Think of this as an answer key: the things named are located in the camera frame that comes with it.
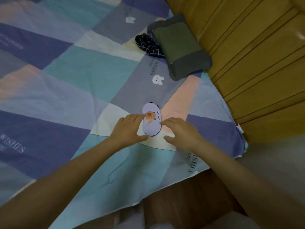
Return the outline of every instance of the pillow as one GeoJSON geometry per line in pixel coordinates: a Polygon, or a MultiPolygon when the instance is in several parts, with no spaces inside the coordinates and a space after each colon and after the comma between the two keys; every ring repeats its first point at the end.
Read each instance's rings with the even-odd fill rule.
{"type": "Polygon", "coordinates": [[[212,58],[200,47],[182,13],[166,21],[150,24],[147,31],[159,43],[173,80],[180,80],[194,71],[212,67],[212,58]]]}

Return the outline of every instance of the bed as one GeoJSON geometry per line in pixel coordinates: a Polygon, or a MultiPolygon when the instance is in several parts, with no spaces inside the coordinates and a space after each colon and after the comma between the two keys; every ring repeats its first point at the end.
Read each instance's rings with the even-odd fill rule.
{"type": "MultiPolygon", "coordinates": [[[[135,44],[172,16],[164,0],[0,0],[0,204],[107,138],[153,102],[233,158],[247,143],[204,71],[179,81],[135,44]],[[152,77],[164,78],[162,85],[152,77]]],[[[140,126],[139,135],[143,135],[140,126]]],[[[162,126],[114,154],[50,228],[73,228],[208,169],[162,126]]]]}

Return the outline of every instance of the brown floor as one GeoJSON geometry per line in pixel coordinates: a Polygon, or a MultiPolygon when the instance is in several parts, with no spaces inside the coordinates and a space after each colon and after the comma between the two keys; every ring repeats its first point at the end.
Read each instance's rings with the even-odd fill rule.
{"type": "MultiPolygon", "coordinates": [[[[211,169],[155,192],[142,203],[146,228],[155,223],[171,223],[175,229],[199,229],[230,211],[246,214],[211,169]]],[[[116,214],[90,221],[77,229],[112,229],[116,214]]]]}

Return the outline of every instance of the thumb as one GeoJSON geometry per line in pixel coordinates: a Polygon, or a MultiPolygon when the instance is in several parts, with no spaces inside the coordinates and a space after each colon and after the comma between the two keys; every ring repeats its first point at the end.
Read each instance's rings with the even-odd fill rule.
{"type": "Polygon", "coordinates": [[[163,138],[164,138],[164,140],[166,140],[166,142],[168,142],[168,143],[170,143],[172,145],[175,142],[175,138],[174,137],[164,136],[163,138]]]}
{"type": "Polygon", "coordinates": [[[149,138],[147,135],[138,136],[138,142],[146,141],[149,138]]]}

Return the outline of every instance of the black checkered fabric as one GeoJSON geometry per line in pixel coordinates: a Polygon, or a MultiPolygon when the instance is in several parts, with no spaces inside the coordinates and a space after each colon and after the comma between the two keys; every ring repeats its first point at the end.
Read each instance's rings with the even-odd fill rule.
{"type": "Polygon", "coordinates": [[[140,49],[146,51],[150,56],[165,59],[161,47],[147,34],[137,35],[135,42],[140,49]]]}

